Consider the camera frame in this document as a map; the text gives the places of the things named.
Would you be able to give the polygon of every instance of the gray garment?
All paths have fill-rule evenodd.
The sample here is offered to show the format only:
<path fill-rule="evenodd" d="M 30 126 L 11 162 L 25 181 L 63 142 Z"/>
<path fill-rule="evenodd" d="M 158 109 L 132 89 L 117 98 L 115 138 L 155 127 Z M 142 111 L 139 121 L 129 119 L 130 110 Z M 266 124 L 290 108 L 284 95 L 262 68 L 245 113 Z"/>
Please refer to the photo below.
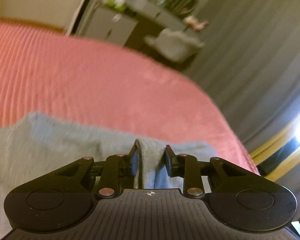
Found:
<path fill-rule="evenodd" d="M 166 143 L 132 134 L 56 121 L 28 114 L 9 128 L 0 129 L 0 239 L 11 227 L 3 211 L 5 196 L 15 187 L 83 156 L 103 161 L 127 154 L 136 143 L 143 188 L 180 188 L 181 178 L 169 178 L 162 161 Z M 171 145 L 176 154 L 188 153 L 209 161 L 216 152 L 204 142 Z"/>
<path fill-rule="evenodd" d="M 300 0 L 209 0 L 206 46 L 185 74 L 249 152 L 300 112 Z"/>

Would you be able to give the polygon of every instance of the mattress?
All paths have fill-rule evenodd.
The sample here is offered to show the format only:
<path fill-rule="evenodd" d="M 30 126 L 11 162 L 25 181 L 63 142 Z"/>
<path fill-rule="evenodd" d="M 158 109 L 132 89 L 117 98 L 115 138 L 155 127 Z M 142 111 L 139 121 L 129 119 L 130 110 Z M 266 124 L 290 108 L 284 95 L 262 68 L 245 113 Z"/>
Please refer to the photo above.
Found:
<path fill-rule="evenodd" d="M 171 143 L 205 141 L 258 173 L 215 104 L 180 73 L 113 44 L 0 23 L 0 127 L 33 111 Z"/>

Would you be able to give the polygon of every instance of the curtain fold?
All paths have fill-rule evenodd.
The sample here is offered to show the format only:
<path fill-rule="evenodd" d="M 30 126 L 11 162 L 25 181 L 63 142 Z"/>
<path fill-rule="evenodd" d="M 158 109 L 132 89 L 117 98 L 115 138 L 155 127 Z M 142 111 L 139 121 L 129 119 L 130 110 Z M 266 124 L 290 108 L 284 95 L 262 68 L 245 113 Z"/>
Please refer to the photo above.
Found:
<path fill-rule="evenodd" d="M 252 152 L 300 111 L 300 0 L 210 0 L 198 18 L 206 47 L 185 74 Z"/>

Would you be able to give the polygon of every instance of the screw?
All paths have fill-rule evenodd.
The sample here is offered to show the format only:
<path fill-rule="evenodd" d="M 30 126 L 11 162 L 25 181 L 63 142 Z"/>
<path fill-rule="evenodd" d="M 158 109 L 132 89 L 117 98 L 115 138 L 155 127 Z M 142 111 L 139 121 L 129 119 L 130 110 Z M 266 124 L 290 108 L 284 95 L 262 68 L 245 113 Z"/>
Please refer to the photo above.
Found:
<path fill-rule="evenodd" d="M 187 193 L 192 196 L 200 196 L 203 193 L 203 191 L 200 188 L 191 187 L 190 189 L 187 190 Z"/>
<path fill-rule="evenodd" d="M 111 196 L 114 194 L 114 190 L 109 187 L 104 187 L 101 190 L 99 190 L 99 194 L 103 196 Z"/>

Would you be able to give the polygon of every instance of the yellow frame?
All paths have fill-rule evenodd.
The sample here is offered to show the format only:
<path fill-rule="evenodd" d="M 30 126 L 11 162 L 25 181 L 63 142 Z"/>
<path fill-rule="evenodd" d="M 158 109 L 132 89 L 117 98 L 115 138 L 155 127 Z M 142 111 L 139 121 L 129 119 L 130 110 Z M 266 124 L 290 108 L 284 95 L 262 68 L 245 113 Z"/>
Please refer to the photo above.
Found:
<path fill-rule="evenodd" d="M 289 123 L 285 128 L 283 128 L 279 133 L 273 136 L 264 145 L 256 149 L 251 153 L 251 157 L 255 165 L 259 165 L 264 160 L 269 158 L 282 146 L 284 146 L 290 139 L 295 135 L 295 129 L 300 122 L 300 113 L 298 116 Z M 276 181 L 293 167 L 300 163 L 300 147 L 296 149 L 288 158 L 286 158 L 282 163 L 278 165 L 270 174 L 266 176 L 267 179 Z"/>

